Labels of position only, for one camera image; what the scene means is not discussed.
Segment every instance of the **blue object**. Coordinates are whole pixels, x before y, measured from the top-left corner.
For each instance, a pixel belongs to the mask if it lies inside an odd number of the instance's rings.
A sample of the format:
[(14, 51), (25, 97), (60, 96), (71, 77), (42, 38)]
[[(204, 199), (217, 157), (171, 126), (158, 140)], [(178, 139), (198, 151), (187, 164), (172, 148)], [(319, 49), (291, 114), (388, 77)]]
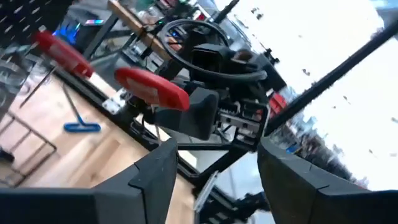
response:
[(72, 99), (67, 91), (65, 85), (62, 85), (62, 90), (67, 97), (69, 105), (72, 107), (72, 110), (77, 118), (77, 122), (74, 123), (65, 123), (63, 125), (63, 129), (69, 133), (97, 133), (101, 131), (101, 126), (98, 123), (86, 123), (81, 118), (79, 112), (76, 109), (76, 106), (73, 104)]
[(69, 133), (97, 133), (101, 131), (101, 126), (97, 123), (81, 124), (77, 122), (77, 123), (65, 123), (63, 125), (63, 129)]

